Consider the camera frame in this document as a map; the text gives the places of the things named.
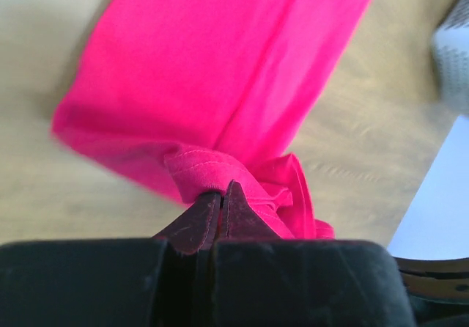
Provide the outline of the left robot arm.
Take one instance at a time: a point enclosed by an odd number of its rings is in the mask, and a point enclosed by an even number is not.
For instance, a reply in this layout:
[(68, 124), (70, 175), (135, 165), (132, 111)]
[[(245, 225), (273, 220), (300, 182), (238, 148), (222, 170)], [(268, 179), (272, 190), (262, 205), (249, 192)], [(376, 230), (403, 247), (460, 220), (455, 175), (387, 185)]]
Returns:
[(151, 238), (1, 247), (3, 326), (466, 326), (468, 260), (282, 240), (239, 183)]

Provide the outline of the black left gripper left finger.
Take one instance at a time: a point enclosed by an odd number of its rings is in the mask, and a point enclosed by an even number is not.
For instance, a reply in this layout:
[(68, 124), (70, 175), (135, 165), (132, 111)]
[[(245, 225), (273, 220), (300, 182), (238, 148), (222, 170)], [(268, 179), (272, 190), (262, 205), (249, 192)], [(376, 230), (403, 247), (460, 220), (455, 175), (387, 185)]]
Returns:
[(3, 326), (203, 326), (222, 198), (202, 194), (151, 238), (1, 246)]

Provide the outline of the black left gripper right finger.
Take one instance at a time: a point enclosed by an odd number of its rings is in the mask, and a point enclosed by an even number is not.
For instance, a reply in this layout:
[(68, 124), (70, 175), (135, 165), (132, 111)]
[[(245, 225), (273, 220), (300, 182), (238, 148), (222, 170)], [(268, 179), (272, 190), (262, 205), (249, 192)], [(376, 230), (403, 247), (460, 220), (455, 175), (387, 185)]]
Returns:
[(215, 326), (414, 326), (395, 259), (363, 240), (241, 238), (239, 183), (213, 248)]

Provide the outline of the white plastic laundry basket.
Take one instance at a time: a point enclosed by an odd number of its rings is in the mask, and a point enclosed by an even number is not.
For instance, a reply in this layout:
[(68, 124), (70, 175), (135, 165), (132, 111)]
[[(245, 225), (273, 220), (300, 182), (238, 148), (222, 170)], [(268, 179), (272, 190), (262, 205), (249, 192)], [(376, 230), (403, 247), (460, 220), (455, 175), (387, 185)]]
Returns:
[(441, 99), (468, 114), (468, 0), (456, 0), (432, 35)]

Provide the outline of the pink t shirt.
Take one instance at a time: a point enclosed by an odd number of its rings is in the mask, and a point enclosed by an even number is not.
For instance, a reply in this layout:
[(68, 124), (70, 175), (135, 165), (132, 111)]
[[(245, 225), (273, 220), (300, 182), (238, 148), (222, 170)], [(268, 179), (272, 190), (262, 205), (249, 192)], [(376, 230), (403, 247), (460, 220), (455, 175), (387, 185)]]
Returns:
[(280, 237), (327, 239), (287, 153), (370, 0), (111, 0), (51, 130), (176, 202), (241, 184)]

